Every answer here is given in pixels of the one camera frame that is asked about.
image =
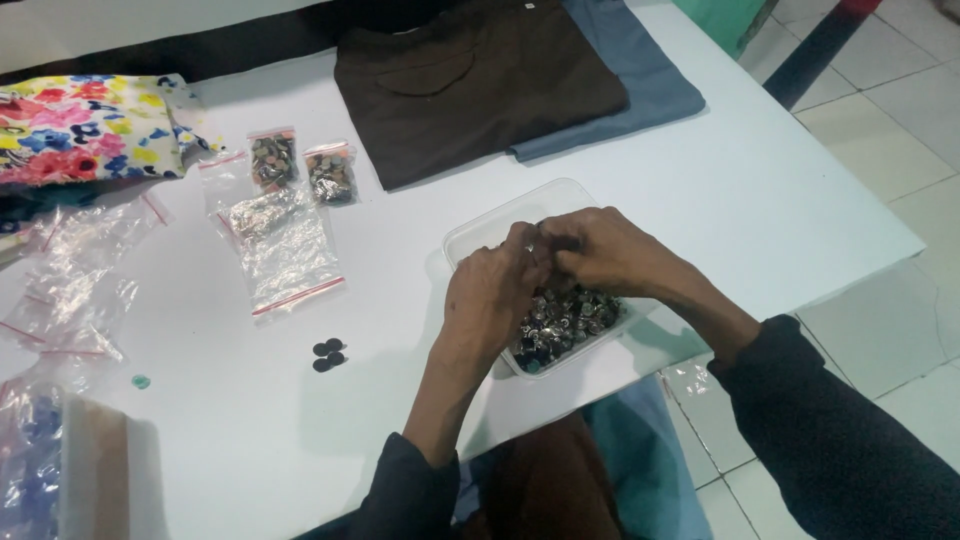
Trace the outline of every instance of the floral fabric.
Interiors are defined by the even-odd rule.
[[[179,75],[40,77],[0,86],[0,184],[180,178],[203,107]]]

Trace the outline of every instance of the black button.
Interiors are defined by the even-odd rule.
[[[324,371],[330,371],[330,368],[333,367],[330,365],[330,360],[328,358],[317,358],[313,361],[313,369],[323,373]]]

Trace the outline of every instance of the white table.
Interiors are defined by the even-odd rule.
[[[442,322],[441,240],[555,178],[699,266],[757,318],[815,303],[921,251],[923,243],[804,127],[670,3],[630,2],[707,99],[697,117],[533,164],[479,160],[387,194],[360,149],[363,204],[332,213],[348,294],[255,330],[236,258],[204,218],[196,168],[154,193],[176,215],[119,271],[140,281],[120,346],[131,359],[99,396],[132,426],[132,538],[289,538],[360,504],[387,435],[402,430]],[[294,124],[303,145],[359,139],[332,54],[195,85],[234,147]],[[20,293],[0,273],[0,312]],[[340,337],[348,363],[311,369]],[[32,357],[0,345],[9,375]],[[551,377],[484,382],[461,456],[532,430],[703,344],[661,308],[629,337]],[[136,373],[153,385],[138,390]]]

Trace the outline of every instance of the person's right hand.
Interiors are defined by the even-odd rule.
[[[555,267],[588,288],[666,302],[702,278],[614,207],[550,217],[540,229],[554,249],[560,248]]]

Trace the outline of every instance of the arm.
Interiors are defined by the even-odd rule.
[[[473,395],[551,272],[530,224],[514,224],[496,249],[461,261],[450,279],[444,325],[423,370],[403,434],[393,433],[377,462],[370,494],[350,538],[444,538],[456,504],[456,443]],[[527,246],[536,245],[533,251]]]
[[[731,395],[740,432],[808,533],[960,538],[960,476],[827,371],[795,320],[760,325],[616,209],[543,228],[555,244],[577,246],[557,253],[561,270],[586,286],[656,298],[707,341],[716,355],[708,368]]]

